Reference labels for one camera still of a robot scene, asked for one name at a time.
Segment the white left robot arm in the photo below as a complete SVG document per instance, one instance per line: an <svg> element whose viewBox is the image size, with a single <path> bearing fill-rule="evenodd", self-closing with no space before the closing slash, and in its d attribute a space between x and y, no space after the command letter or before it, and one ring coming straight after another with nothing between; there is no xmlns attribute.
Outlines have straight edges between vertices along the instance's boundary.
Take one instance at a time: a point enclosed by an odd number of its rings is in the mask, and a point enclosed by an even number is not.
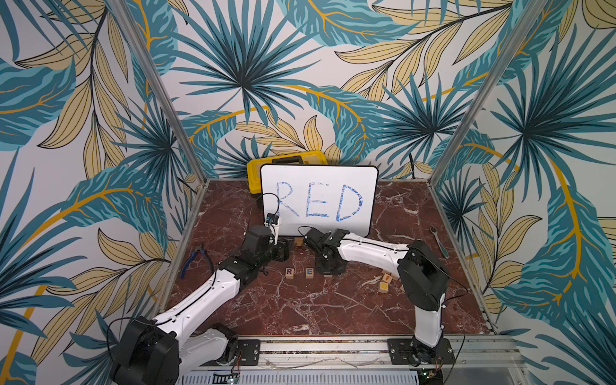
<svg viewBox="0 0 616 385"><path fill-rule="evenodd" d="M202 364L233 359L237 336L232 330L218 326L200 335L195 331L245 290L270 261L289 258L289 244L279 241L277 230L276 225L250 227L242 245L188 297L153 319L133 319L110 353L110 380L116 384L175 384Z"/></svg>

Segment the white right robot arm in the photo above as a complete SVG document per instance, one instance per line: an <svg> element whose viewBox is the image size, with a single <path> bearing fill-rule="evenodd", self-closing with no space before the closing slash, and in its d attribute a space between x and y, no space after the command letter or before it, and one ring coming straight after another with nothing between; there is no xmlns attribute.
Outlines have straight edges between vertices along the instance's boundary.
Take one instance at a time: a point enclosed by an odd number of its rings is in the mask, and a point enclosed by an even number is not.
<svg viewBox="0 0 616 385"><path fill-rule="evenodd" d="M413 337L389 342L393 364L453 364L451 343L444 337L442 310L451 279L427 243L393 244L360 237L345 229L323 233L316 228L303 234L303 243L314 252L315 271L340 275L350 262L380 268L397 277L414 306Z"/></svg>

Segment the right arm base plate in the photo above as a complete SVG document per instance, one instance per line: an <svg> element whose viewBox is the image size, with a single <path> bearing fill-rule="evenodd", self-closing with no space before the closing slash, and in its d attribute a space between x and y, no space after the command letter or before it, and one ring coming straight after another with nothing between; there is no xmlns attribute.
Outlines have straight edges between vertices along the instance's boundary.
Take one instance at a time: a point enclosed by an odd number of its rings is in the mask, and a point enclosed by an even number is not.
<svg viewBox="0 0 616 385"><path fill-rule="evenodd" d="M393 365L453 364L456 361L451 343L441 338L435 347L429 347L413 338L390 338L388 354Z"/></svg>

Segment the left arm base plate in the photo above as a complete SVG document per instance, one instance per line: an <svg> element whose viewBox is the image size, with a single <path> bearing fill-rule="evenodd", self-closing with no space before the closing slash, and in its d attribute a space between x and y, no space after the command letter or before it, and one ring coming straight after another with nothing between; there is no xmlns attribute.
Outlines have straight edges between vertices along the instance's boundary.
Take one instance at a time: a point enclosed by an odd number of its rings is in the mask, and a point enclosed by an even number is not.
<svg viewBox="0 0 616 385"><path fill-rule="evenodd" d="M220 358L213 362L219 366L231 364L247 367L258 366L261 354L261 341L259 339L239 339L228 343Z"/></svg>

